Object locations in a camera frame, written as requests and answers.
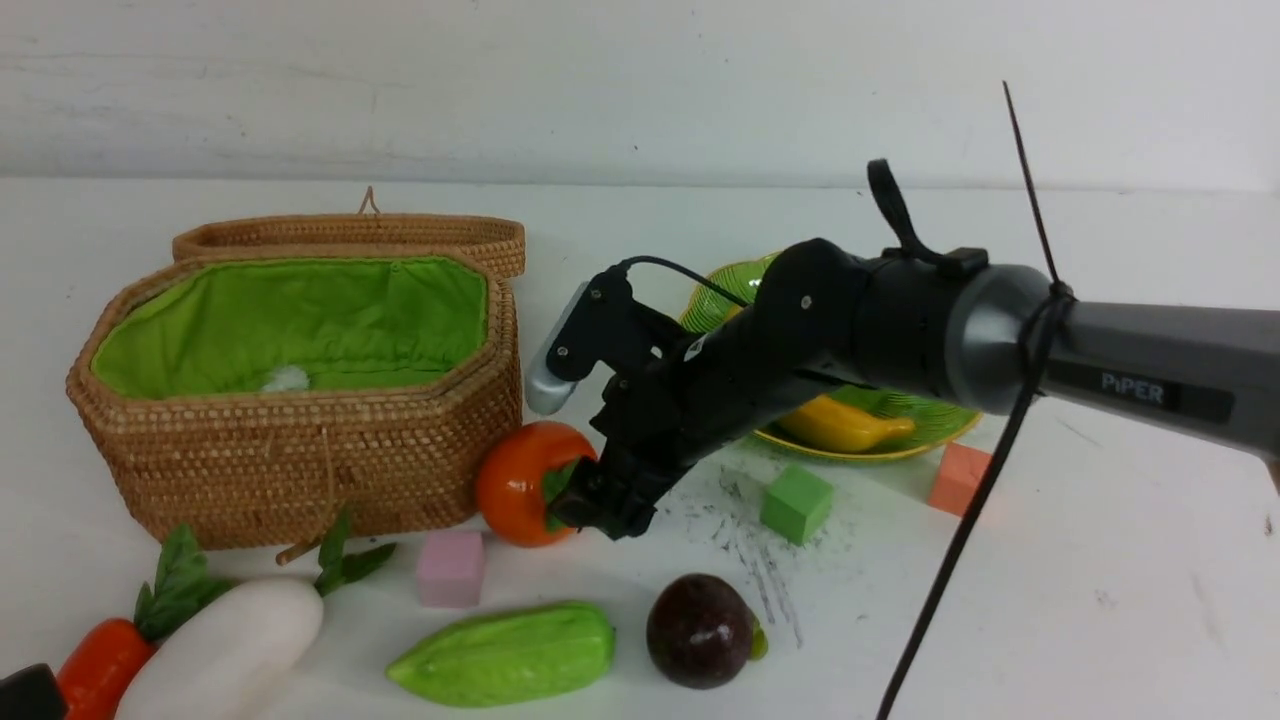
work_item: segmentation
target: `white radish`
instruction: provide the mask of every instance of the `white radish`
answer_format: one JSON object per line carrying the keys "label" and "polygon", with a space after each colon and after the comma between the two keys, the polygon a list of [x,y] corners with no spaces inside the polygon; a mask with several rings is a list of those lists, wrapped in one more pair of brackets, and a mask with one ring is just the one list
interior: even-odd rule
{"label": "white radish", "polygon": [[228,591],[169,637],[129,683],[116,720],[239,720],[315,642],[324,602],[289,578]]}

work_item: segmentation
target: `white fluffy object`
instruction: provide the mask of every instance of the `white fluffy object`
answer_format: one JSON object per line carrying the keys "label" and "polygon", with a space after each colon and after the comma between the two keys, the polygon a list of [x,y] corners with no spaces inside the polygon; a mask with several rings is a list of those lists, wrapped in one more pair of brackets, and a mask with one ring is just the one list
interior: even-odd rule
{"label": "white fluffy object", "polygon": [[297,365],[284,365],[271,372],[271,382],[262,386],[262,392],[285,392],[291,389],[307,389],[311,387],[311,378],[307,372]]}

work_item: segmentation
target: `green leaf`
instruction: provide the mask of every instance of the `green leaf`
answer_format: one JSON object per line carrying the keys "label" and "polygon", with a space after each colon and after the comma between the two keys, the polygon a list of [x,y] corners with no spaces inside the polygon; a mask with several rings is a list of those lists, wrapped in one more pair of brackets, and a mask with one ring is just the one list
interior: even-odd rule
{"label": "green leaf", "polygon": [[333,568],[342,562],[342,550],[351,536],[351,509],[343,507],[338,519],[320,542],[320,568]]}
{"label": "green leaf", "polygon": [[348,536],[351,536],[351,510],[343,507],[338,512],[333,528],[329,528],[320,542],[320,577],[315,582],[320,597],[325,597],[342,585],[365,579],[390,560],[392,553],[396,552],[396,543],[387,543],[343,557],[342,552]]}
{"label": "green leaf", "polygon": [[154,589],[143,584],[138,591],[133,624],[147,642],[156,642],[230,587],[230,580],[209,577],[209,560],[200,551],[191,525],[183,523],[160,546]]}
{"label": "green leaf", "polygon": [[769,638],[764,635],[764,628],[760,625],[760,620],[751,614],[751,660],[762,660],[769,653]]}
{"label": "green leaf", "polygon": [[233,583],[233,582],[230,582],[228,579],[224,579],[224,578],[210,578],[209,582],[205,583],[205,588],[200,593],[200,597],[197,598],[197,602],[200,603],[201,607],[205,607],[210,602],[212,602],[212,601],[218,600],[219,597],[223,597],[224,594],[227,594],[227,591],[232,589],[233,587],[236,587],[236,583]]}
{"label": "green leaf", "polygon": [[316,578],[315,588],[320,597],[325,597],[333,591],[343,585],[342,580],[342,564],[325,568],[320,571],[320,577]]}
{"label": "green leaf", "polygon": [[196,555],[200,555],[200,546],[191,525],[182,523],[170,530],[160,544],[160,560],[156,561],[156,594],[169,582],[169,575]]}
{"label": "green leaf", "polygon": [[374,570],[381,568],[396,553],[396,543],[390,542],[374,550],[348,555],[342,559],[342,579],[344,583],[364,580]]}
{"label": "green leaf", "polygon": [[[548,507],[550,506],[552,501],[556,500],[556,496],[558,496],[561,491],[564,489],[564,486],[568,484],[570,478],[573,477],[573,468],[577,468],[577,460],[573,460],[572,462],[564,465],[563,468],[558,468],[556,470],[548,470],[547,474],[543,475],[543,502]],[[550,512],[547,512],[548,533],[563,530],[566,527],[567,525],[562,523],[559,518],[552,515]]]}
{"label": "green leaf", "polygon": [[151,594],[151,585],[142,583],[138,588],[138,601],[133,603],[133,625],[137,626],[142,623],[142,619],[147,616],[151,611],[151,606],[155,603],[155,596]]}

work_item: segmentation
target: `green cube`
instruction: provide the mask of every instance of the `green cube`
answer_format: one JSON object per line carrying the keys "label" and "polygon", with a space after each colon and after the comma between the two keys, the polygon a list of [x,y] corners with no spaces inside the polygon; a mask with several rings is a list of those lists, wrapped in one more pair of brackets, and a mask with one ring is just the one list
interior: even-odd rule
{"label": "green cube", "polygon": [[831,483],[791,465],[765,491],[760,523],[792,544],[804,544],[827,521],[835,495]]}

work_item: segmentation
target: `yellow banana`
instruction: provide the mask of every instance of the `yellow banana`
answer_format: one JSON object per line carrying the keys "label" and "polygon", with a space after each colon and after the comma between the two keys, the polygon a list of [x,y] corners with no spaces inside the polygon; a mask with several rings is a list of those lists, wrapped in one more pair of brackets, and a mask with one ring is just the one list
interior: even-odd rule
{"label": "yellow banana", "polygon": [[[731,307],[724,322],[740,310]],[[777,423],[809,447],[827,452],[864,452],[915,432],[910,418],[877,418],[827,396],[810,400]]]}

